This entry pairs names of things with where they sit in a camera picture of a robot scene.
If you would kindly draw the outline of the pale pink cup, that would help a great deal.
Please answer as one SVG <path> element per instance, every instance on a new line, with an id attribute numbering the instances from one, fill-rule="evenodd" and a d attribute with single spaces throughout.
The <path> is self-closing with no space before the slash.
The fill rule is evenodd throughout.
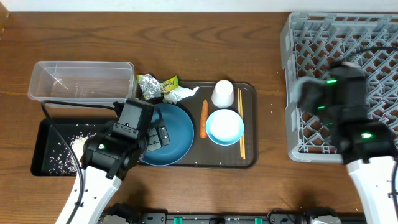
<path id="1" fill-rule="evenodd" d="M 216 83 L 211 100 L 218 108 L 227 108 L 233 104 L 234 88 L 228 80 L 220 80 Z"/>

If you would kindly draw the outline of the light blue cup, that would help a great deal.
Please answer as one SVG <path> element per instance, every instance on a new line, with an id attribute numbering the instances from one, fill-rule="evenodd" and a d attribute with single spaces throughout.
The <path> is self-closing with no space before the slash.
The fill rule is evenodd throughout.
<path id="1" fill-rule="evenodd" d="M 293 85 L 292 101 L 305 113 L 320 114 L 330 104 L 326 81 L 301 77 Z"/>

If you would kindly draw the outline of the pile of white rice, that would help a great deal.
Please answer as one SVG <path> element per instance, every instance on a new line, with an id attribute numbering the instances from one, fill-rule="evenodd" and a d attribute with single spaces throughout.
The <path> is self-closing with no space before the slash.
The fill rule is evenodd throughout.
<path id="1" fill-rule="evenodd" d="M 58 124 L 66 142 L 78 159 L 83 155 L 85 141 L 94 136 L 99 130 L 98 124 Z M 59 138 L 53 126 L 49 129 L 45 154 L 42 164 L 45 175 L 71 176 L 76 175 L 77 168 L 73 156 L 64 142 Z"/>

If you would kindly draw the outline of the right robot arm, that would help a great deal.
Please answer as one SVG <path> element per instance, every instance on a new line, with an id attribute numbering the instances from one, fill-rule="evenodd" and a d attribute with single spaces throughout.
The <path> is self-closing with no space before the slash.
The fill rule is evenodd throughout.
<path id="1" fill-rule="evenodd" d="M 390 129 L 368 118 L 366 79 L 348 63 L 330 68 L 325 116 L 368 223 L 397 223 L 397 148 Z"/>

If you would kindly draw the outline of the dark blue plate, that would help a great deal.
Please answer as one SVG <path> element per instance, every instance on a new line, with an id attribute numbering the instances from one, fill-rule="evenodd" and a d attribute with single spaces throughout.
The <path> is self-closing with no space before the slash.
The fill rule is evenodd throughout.
<path id="1" fill-rule="evenodd" d="M 168 103 L 155 105 L 162 114 L 170 144 L 145 153 L 140 161 L 152 166 L 168 166 L 178 162 L 190 150 L 194 140 L 193 123 L 180 107 Z"/>

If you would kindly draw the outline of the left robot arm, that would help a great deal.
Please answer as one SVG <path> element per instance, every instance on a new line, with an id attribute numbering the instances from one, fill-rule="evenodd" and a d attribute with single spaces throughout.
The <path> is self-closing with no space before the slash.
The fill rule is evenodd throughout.
<path id="1" fill-rule="evenodd" d="M 79 162 L 81 173 L 56 222 L 98 223 L 128 170 L 137 165 L 142 154 L 169 144 L 162 119 L 143 129 L 115 122 L 109 131 L 88 138 Z"/>

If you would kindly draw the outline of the light blue saucer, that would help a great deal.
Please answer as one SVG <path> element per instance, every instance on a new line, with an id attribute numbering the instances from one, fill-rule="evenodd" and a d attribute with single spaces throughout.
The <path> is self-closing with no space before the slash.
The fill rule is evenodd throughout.
<path id="1" fill-rule="evenodd" d="M 237 112 L 229 109 L 216 110 L 206 122 L 208 137 L 217 145 L 230 146 L 239 141 Z"/>

